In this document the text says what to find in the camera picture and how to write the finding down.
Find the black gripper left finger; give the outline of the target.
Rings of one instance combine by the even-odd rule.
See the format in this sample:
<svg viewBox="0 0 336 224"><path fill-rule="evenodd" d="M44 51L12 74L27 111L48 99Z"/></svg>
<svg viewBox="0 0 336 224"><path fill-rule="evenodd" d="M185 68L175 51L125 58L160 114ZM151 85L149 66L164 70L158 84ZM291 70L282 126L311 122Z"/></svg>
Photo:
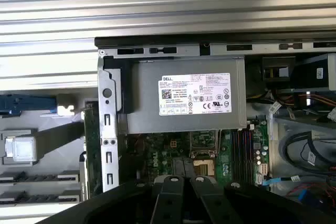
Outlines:
<svg viewBox="0 0 336 224"><path fill-rule="evenodd" d="M122 184L42 220L42 223L182 223L185 159L173 159L173 173L153 185Z"/></svg>

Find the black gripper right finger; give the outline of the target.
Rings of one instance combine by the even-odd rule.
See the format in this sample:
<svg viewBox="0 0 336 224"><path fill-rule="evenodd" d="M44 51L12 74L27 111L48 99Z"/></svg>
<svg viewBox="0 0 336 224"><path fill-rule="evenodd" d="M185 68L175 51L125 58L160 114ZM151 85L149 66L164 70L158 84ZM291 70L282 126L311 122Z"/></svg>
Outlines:
<svg viewBox="0 0 336 224"><path fill-rule="evenodd" d="M207 223L335 223L330 214L247 183L220 187L213 177L196 174L190 158L184 160L184 174Z"/></svg>

